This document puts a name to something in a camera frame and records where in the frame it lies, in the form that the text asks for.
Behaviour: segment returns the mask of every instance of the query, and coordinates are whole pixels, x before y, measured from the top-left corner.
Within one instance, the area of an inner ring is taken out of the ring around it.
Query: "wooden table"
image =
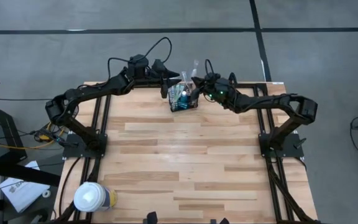
[[[267,87],[269,95],[285,93],[283,83],[267,83]],[[239,91],[254,95],[251,89]],[[91,126],[95,101],[80,105],[77,119],[86,126]],[[220,222],[224,217],[231,223],[275,223],[265,160],[257,140],[256,110],[235,114],[203,97],[199,103],[197,110],[172,113],[157,88],[139,88],[111,98],[108,148],[98,182],[114,189],[118,201],[108,212],[95,212],[92,223],[142,223],[152,211],[157,212],[160,223]],[[272,113],[277,126],[288,118],[280,110]],[[56,211],[73,161],[65,162]],[[305,168],[292,158],[283,163],[289,191],[306,214],[317,218]],[[63,210],[73,200],[82,168],[83,159],[68,179]]]

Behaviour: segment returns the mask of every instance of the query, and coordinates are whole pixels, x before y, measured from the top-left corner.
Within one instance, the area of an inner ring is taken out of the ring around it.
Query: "gray floor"
[[[358,27],[358,1],[256,0],[262,28]],[[246,0],[0,0],[0,30],[252,27]],[[156,40],[173,42],[167,67],[189,70],[210,58],[215,71],[241,81],[264,75],[253,33],[0,35],[0,97],[51,98],[107,76],[108,57],[144,53]],[[358,116],[358,32],[264,34],[273,81],[319,103],[315,123],[300,128],[319,219],[358,223],[358,153],[349,122]],[[165,58],[159,45],[149,59]],[[119,71],[123,63],[114,62]],[[45,124],[44,102],[0,101],[19,128]],[[358,144],[358,131],[354,133]],[[29,152],[31,158],[58,151]]]

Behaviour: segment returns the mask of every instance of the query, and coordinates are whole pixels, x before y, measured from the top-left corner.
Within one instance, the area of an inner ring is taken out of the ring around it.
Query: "white cup lid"
[[[92,182],[84,182],[74,194],[74,205],[82,212],[94,212],[103,203],[103,188]]]

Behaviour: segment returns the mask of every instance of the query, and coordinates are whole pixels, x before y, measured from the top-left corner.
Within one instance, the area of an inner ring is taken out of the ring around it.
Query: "mounting plate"
[[[296,148],[301,142],[299,134],[289,134],[283,144],[283,150],[272,150],[269,144],[269,134],[259,135],[260,154],[263,157],[303,157],[302,146]]]
[[[72,143],[71,146],[65,146],[63,151],[63,159],[69,157],[87,157],[87,158],[97,158],[103,157],[106,152],[107,145],[107,134],[99,134],[99,139],[101,142],[100,150],[89,150],[86,148],[85,143],[82,138],[76,134],[69,134],[67,136],[66,142]]]

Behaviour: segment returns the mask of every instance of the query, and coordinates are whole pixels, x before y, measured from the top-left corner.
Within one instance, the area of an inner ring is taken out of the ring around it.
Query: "paper sheet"
[[[26,167],[33,167],[33,169],[40,170],[37,161],[29,162]],[[23,212],[28,206],[30,206],[42,192],[50,188],[49,185],[36,184],[32,182],[21,182],[20,179],[8,178],[4,182],[0,183],[0,188],[12,203],[13,207],[18,213]]]

